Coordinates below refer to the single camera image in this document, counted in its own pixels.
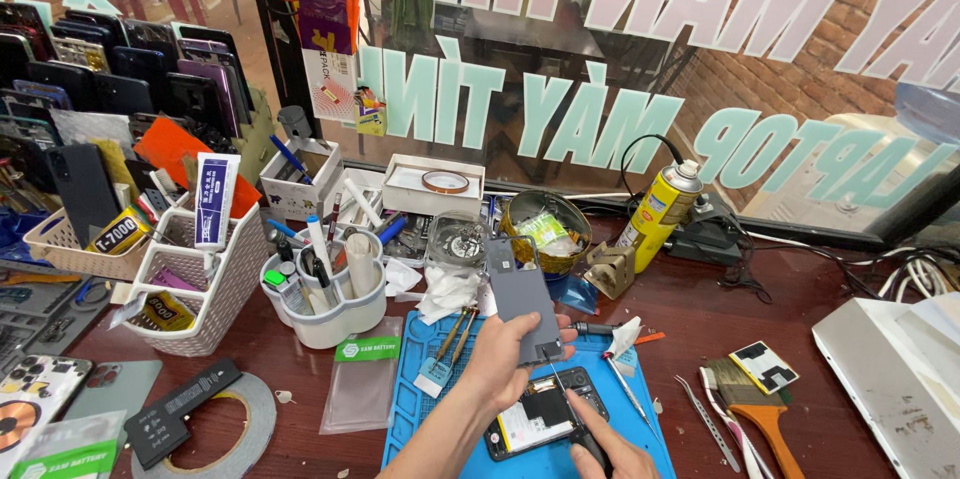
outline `wooden desk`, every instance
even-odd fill
[[[596,239],[617,230],[595,226]],[[698,398],[707,399],[697,368],[702,358],[717,358],[765,340],[800,374],[790,386],[794,402],[780,418],[783,437],[807,477],[893,478],[896,476],[850,399],[813,343],[810,328],[846,301],[843,277],[833,262],[808,252],[758,252],[753,275],[770,291],[773,305],[762,304],[745,289],[716,285],[719,267],[660,254],[619,301],[601,298],[601,315],[591,321],[617,323],[640,315],[643,323],[667,337],[637,349],[650,392],[663,403],[659,416],[678,477],[735,478],[720,463],[723,455],[673,376],[686,378]],[[405,315],[413,303],[389,302],[387,315]],[[573,319],[587,316],[559,306]],[[374,476],[380,468],[385,431],[320,436],[321,416],[330,387],[333,350],[308,349],[283,325],[258,290],[246,303],[214,356],[187,359],[153,350],[132,332],[107,332],[104,318],[70,351],[95,362],[162,359],[163,369],[148,402],[183,383],[219,357],[231,357],[241,370],[262,378],[270,389],[293,392],[294,403],[277,404],[276,429],[263,458],[247,477],[336,477],[349,468],[350,479]],[[174,463],[197,467],[219,458],[242,430],[243,407],[230,399],[206,403],[187,422],[194,436],[174,452]],[[724,430],[727,444],[736,447]],[[638,428],[645,428],[637,420]],[[767,443],[753,425],[750,437],[776,469]],[[114,477],[130,476],[130,449],[124,450]]]

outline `tin can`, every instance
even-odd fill
[[[698,167],[696,162],[687,160],[679,166],[666,166],[656,175],[616,242],[617,246],[632,246],[636,250],[633,272],[647,268],[703,191],[704,184],[697,178]]]

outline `orange sheet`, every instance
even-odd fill
[[[184,169],[184,163],[182,162],[184,154],[197,158],[197,153],[211,151],[202,141],[191,136],[189,132],[177,126],[174,121],[166,117],[160,117],[144,133],[143,139],[133,147],[133,152],[143,157],[154,167],[166,169],[175,183],[184,188],[189,188],[186,183],[186,169]],[[238,175],[236,187],[233,189],[230,217],[244,217],[250,207],[256,205],[259,199],[260,192]]]

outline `white plastic basket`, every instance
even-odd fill
[[[171,239],[176,235],[192,239],[194,214],[185,209],[170,209],[157,227]],[[227,329],[257,288],[261,265],[267,259],[268,242],[260,225],[259,207],[254,205],[240,219],[231,218],[227,231],[226,250],[208,291],[168,289],[150,284],[163,266],[197,289],[205,287],[204,253],[193,248],[153,242],[147,250],[133,281],[131,296],[140,291],[171,290],[197,313],[193,326],[183,331],[156,331],[124,323],[157,350],[183,357],[210,355],[224,338]]]
[[[127,281],[137,276],[151,242],[149,237],[143,237],[119,256],[87,252],[78,242],[65,209],[56,211],[27,232],[23,241],[30,247],[31,257],[45,260],[58,269]]]

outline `blue pen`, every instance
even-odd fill
[[[307,174],[304,165],[297,161],[297,157],[294,156],[294,153],[290,152],[290,149],[283,144],[280,138],[277,136],[270,136],[270,141],[273,141],[273,144],[276,145],[276,148],[279,149],[280,153],[283,155],[283,158],[287,159],[287,162],[293,164],[297,171],[303,173],[303,183],[305,185],[313,186],[313,181],[310,180],[310,175]]]

